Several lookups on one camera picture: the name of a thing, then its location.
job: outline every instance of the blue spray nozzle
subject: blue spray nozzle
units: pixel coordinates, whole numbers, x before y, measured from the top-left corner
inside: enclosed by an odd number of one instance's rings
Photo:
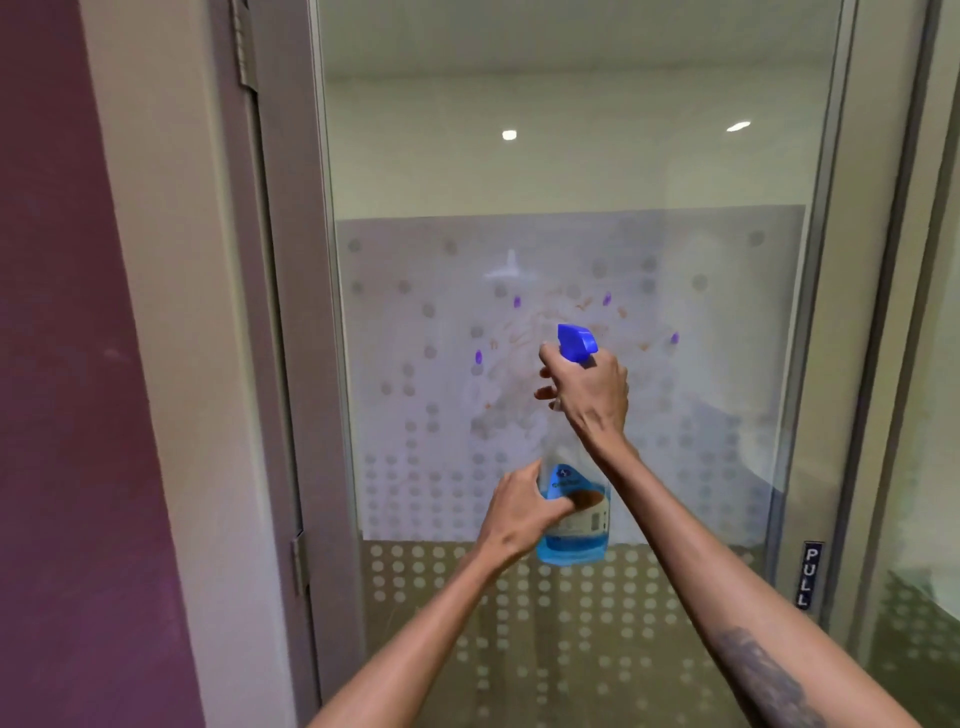
[[[560,354],[563,358],[577,364],[585,364],[592,354],[600,351],[589,328],[558,324],[557,338],[560,339]]]

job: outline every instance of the forearm tattoo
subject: forearm tattoo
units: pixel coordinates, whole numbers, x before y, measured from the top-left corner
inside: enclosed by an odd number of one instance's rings
[[[775,728],[826,728],[824,717],[806,702],[804,687],[737,627],[720,636],[717,656],[768,725]]]

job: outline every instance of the black sign with white letters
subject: black sign with white letters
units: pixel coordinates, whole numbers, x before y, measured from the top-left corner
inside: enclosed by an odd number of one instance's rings
[[[824,553],[823,541],[804,541],[804,558],[800,562],[800,583],[797,584],[797,596],[793,603],[804,612],[813,603],[813,590],[817,586],[817,571],[820,570],[820,557]]]

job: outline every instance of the person's left hand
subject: person's left hand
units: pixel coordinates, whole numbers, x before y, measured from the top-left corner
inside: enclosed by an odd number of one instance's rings
[[[537,460],[504,475],[493,491],[476,550],[478,555],[488,554],[500,569],[506,569],[536,546],[543,532],[554,523],[594,505],[591,491],[547,500],[537,489],[539,472]]]

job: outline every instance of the ceiling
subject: ceiling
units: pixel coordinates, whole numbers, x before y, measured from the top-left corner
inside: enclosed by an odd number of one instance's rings
[[[828,62],[840,0],[320,0],[328,78]]]

